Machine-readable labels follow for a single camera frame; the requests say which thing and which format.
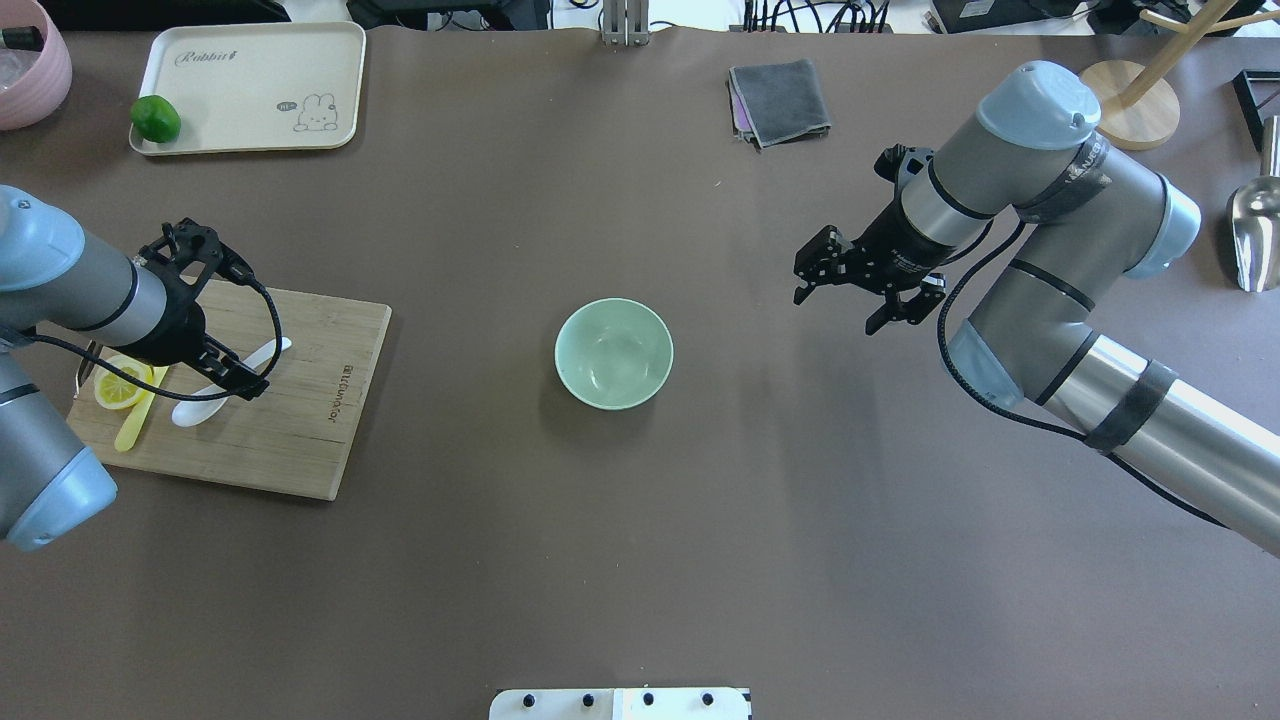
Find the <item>folded towel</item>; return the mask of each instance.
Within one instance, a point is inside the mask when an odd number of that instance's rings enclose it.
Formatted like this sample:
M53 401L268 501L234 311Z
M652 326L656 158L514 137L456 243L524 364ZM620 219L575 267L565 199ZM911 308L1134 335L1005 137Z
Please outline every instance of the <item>folded towel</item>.
M812 60L730 68L728 79L733 127L762 149L831 129Z

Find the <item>metal scoop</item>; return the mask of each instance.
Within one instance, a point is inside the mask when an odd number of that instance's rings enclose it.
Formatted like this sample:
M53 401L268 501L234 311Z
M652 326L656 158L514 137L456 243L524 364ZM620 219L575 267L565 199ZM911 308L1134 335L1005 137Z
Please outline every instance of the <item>metal scoop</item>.
M1262 177L1231 195L1236 281L1242 290L1262 292L1280 286L1280 154L1276 117L1262 131Z

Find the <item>white ceramic spoon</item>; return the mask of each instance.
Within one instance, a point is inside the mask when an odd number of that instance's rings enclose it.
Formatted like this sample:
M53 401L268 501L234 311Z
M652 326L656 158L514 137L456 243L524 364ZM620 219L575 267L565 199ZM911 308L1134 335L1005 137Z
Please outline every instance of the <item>white ceramic spoon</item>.
M293 343L289 341L289 338L287 337L282 338L280 352L288 350L291 345ZM257 370L259 366L265 365L266 361L271 359L273 352L275 352L274 340L269 341L262 347L255 350L252 355L244 359L244 364L252 368L253 370ZM209 386L205 388L200 388L192 395L215 395L221 391L223 388L218 386ZM221 410L223 405L227 405L227 400L228 398L225 397L221 400L207 400L207 401L183 400L182 402L174 406L173 414L170 414L169 418L173 420L173 424L178 425L179 428L191 428L212 418L214 413L218 413L219 410Z

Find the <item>gray robot arm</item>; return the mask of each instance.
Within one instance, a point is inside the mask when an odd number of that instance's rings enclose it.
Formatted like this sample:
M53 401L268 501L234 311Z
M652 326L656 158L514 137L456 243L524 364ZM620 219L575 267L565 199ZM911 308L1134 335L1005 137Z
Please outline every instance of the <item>gray robot arm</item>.
M95 515L116 489L13 356L37 337L38 323L52 322L152 365L186 363L244 398L266 388L205 334L195 302L215 272L261 288L252 270L210 228L183 220L178 228L165 225L164 234L131 260L67 213L0 186L0 538L23 550L42 547ZM179 273L196 261L202 272L188 284ZM265 296L265 288L260 292Z
M893 202L856 241L828 227L797 254L796 302L854 283L886 297L868 333L919 323L945 293L934 268L1014 206L1038 227L950 341L964 380L997 407L1042 405L1280 556L1280 438L1087 324L1111 283L1161 272L1199 228L1185 195L1094 133L1100 117L1074 74L1023 65L937 152L877 168Z

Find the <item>wooden base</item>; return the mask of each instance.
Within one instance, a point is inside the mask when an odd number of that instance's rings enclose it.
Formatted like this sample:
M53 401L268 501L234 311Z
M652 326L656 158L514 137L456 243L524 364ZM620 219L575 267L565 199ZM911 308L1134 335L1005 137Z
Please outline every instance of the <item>wooden base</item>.
M1128 60L1105 60L1080 73L1102 104L1102 124L1098 131L1121 150L1149 150L1162 145L1178 129L1180 109L1174 88L1160 79L1129 106L1120 104L1119 95L1129 87L1144 68Z
M115 433L125 413L99 406L91 379L72 404L72 429L106 465L337 497L392 311L375 302L287 290L271 290L271 296L293 347L280 355L261 397L252 402L233 397L195 428L174 425L169 419L174 401L157 397L137 445L116 452ZM200 305L209 332L241 352L273 334L261 299L247 288L210 281ZM175 365L161 387L186 393L207 383L191 368Z

